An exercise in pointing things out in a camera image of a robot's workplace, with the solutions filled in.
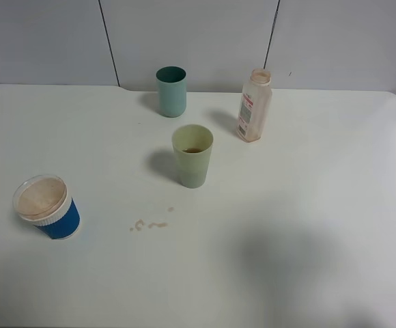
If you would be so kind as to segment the clear plastic beverage bottle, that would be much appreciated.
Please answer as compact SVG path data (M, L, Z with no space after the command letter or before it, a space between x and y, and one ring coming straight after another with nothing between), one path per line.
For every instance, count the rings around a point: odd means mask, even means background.
M270 82L270 72L258 68L243 85L236 130L245 142L261 138L272 99Z

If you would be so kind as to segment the light green plastic cup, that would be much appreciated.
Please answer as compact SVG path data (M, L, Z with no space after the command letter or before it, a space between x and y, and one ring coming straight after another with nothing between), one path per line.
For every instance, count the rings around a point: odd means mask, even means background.
M171 138L181 183L196 189L204 184L210 163L214 136L198 124L187 124L174 131Z

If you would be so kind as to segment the teal plastic cup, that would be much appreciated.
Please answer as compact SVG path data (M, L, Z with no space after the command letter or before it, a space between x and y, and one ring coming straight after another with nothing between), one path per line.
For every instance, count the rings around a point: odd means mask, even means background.
M167 66L156 72L160 112L167 117L181 116L186 109L186 71Z

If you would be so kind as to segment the blue white ribbed cup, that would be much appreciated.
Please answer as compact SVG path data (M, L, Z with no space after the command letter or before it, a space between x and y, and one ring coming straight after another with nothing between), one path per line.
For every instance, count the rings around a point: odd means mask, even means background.
M56 175L34 176L12 197L17 215L53 240L66 239L78 230L81 218L66 183Z

